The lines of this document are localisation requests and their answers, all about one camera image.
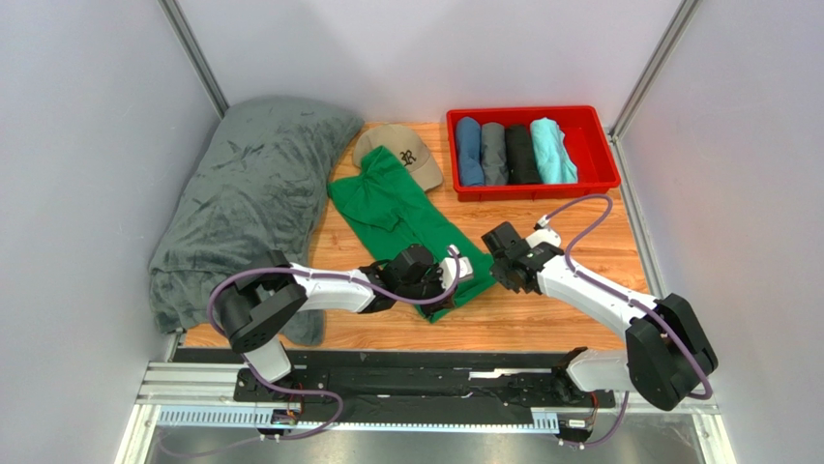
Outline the green t-shirt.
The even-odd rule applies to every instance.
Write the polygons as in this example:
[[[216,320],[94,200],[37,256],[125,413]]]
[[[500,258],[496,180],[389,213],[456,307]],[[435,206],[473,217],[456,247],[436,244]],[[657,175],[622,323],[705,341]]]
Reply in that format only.
[[[377,261],[395,258],[406,248],[420,245],[440,262],[450,257],[448,247],[456,246],[473,269],[473,277],[457,286],[456,308],[468,305],[495,284],[489,273],[492,257],[435,208],[388,149],[369,152],[361,161],[359,174],[333,181],[327,191],[337,211]]]

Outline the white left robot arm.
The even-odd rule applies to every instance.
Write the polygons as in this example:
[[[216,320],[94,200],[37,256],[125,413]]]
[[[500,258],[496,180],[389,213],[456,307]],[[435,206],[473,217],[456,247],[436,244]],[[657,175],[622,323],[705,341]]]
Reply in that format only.
[[[242,356],[257,380],[282,394],[278,382],[293,364],[279,334],[298,314],[343,310],[368,314],[395,303],[438,311],[453,307],[458,286],[473,277],[473,266],[456,246],[437,260],[424,246],[412,245],[395,258],[350,271],[331,271],[292,263],[272,250],[219,283],[206,313],[213,328]]]

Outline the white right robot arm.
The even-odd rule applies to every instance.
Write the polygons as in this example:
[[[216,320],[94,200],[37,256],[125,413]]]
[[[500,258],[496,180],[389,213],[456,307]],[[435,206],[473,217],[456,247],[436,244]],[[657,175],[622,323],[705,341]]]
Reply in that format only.
[[[636,392],[673,410],[683,399],[712,393],[719,359],[692,305],[671,293],[643,294],[597,275],[572,259],[545,224],[522,237],[507,221],[482,237],[491,275],[516,293],[537,293],[585,313],[622,340],[621,350],[576,348],[555,367],[570,392]]]

